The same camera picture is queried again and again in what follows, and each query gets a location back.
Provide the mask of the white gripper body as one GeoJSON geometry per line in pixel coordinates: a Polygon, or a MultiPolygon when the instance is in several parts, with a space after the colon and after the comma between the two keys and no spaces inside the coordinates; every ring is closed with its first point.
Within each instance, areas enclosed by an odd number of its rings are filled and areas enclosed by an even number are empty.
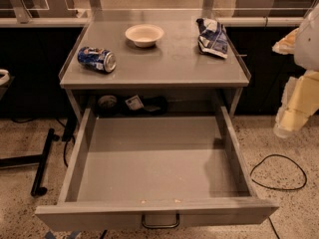
{"type": "Polygon", "coordinates": [[[299,26],[295,39],[294,61],[305,70],[319,71],[319,4],[299,26]]]}

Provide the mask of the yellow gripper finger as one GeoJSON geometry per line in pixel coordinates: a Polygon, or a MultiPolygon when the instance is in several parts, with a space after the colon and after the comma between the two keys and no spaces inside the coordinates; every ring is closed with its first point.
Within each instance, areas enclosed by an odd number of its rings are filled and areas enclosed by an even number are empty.
{"type": "Polygon", "coordinates": [[[294,29],[281,40],[276,42],[275,45],[272,47],[272,51],[281,55],[293,54],[295,50],[295,40],[297,32],[298,28],[294,29]]]}
{"type": "Polygon", "coordinates": [[[299,131],[319,110],[319,72],[290,77],[285,85],[273,132],[287,138],[299,131]]]}

